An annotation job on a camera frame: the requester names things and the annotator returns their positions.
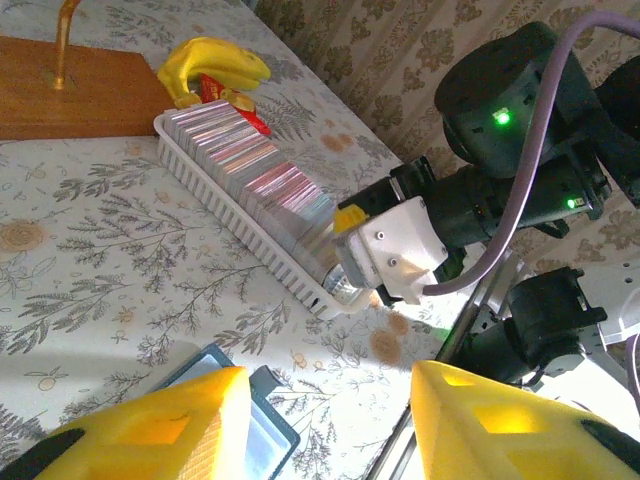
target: table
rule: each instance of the table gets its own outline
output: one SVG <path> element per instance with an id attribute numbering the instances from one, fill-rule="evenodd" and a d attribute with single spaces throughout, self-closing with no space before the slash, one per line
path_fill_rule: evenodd
<path id="1" fill-rule="evenodd" d="M 0 8 L 3 35 L 54 39 L 57 2 Z M 258 113 L 335 199 L 398 165 L 239 0 L 85 0 L 71 42 L 138 51 L 157 68 L 198 35 L 269 64 L 271 80 L 250 92 Z M 159 165 L 156 146 L 0 144 L 0 465 L 61 422 L 144 394 L 217 342 L 285 384 L 271 401 L 302 442 L 281 478 L 363 478 L 404 410 L 411 364 L 435 356 L 465 295 L 314 318 Z"/>

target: wooden board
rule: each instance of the wooden board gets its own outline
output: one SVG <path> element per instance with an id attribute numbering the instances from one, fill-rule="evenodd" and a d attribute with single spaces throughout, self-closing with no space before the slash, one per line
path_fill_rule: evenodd
<path id="1" fill-rule="evenodd" d="M 0 139 L 153 135 L 156 115 L 174 108 L 138 53 L 69 46 L 73 85 L 62 91 L 54 65 L 53 43 L 0 36 Z"/>

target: brass rod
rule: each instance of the brass rod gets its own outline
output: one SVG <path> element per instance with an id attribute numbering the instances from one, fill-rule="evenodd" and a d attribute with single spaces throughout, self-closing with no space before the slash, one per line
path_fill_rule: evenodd
<path id="1" fill-rule="evenodd" d="M 69 45 L 69 32 L 71 31 L 71 17 L 81 0 L 65 0 L 58 14 L 58 33 L 56 37 L 56 73 L 53 79 L 53 88 L 62 90 L 66 78 L 67 46 Z"/>

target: green led light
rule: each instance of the green led light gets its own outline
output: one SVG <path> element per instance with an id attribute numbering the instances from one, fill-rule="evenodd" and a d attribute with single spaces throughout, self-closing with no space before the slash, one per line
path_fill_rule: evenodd
<path id="1" fill-rule="evenodd" d="M 507 112 L 502 112 L 496 115 L 496 122 L 498 123 L 498 125 L 506 125 L 510 121 L 511 115 L 509 115 Z"/>

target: stack of cards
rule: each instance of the stack of cards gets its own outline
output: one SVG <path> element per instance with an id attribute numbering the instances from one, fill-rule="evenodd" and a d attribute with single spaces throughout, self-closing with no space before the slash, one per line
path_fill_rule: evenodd
<path id="1" fill-rule="evenodd" d="M 332 242 L 335 205 L 320 188 L 225 101 L 169 112 L 164 129 L 316 282 L 333 293 L 339 283 Z"/>

